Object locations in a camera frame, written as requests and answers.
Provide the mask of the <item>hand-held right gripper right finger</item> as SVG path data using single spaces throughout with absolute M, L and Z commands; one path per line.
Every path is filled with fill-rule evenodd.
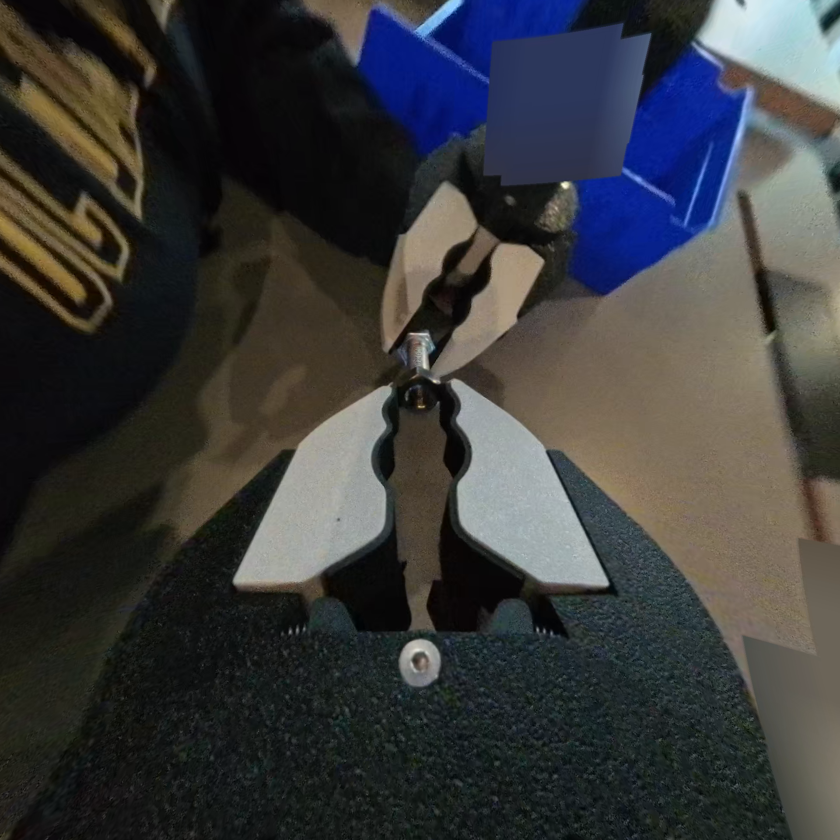
M 450 520 L 470 548 L 547 595 L 606 592 L 610 581 L 547 449 L 461 380 L 449 429 L 464 449 Z

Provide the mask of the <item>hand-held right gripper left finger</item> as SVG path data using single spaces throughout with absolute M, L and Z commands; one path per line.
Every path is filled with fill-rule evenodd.
M 395 526 L 389 479 L 398 429 L 390 385 L 302 439 L 233 578 L 238 592 L 314 595 L 327 576 L 384 545 Z

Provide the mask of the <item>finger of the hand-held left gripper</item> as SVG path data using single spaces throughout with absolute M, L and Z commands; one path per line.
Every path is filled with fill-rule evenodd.
M 469 300 L 465 320 L 451 332 L 432 365 L 443 378 L 484 353 L 517 320 L 544 266 L 543 258 L 525 245 L 503 243 L 489 259 L 488 282 Z
M 431 358 L 477 358 L 487 343 L 474 313 L 474 299 L 487 285 L 487 261 L 471 257 L 459 263 L 472 247 L 478 223 L 466 196 L 452 183 L 434 190 L 419 215 L 398 236 L 382 293 L 382 350 L 397 356 L 405 335 L 429 331 L 436 344 Z M 441 280 L 455 272 L 458 287 L 452 311 L 443 312 L 428 299 Z

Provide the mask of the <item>silver hex bolt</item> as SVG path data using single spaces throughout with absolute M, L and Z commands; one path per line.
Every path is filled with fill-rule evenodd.
M 397 349 L 397 357 L 402 367 L 395 378 L 394 387 L 396 388 L 405 381 L 405 378 L 415 372 L 434 377 L 439 381 L 432 372 L 431 356 L 434 351 L 435 343 L 429 331 L 408 332 Z

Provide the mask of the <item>silver hex nut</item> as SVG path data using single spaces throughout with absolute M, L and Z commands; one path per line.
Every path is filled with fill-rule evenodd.
M 400 407 L 409 413 L 430 413 L 439 403 L 440 383 L 434 377 L 413 373 L 396 387 Z

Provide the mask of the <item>blue plastic bin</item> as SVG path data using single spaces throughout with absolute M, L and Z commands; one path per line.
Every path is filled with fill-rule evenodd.
M 367 20 L 359 69 L 420 154 L 487 118 L 494 41 L 570 30 L 584 2 L 446 2 L 412 26 L 385 5 Z M 723 68 L 686 46 L 637 106 L 620 176 L 582 182 L 572 276 L 609 293 L 718 223 L 752 109 Z

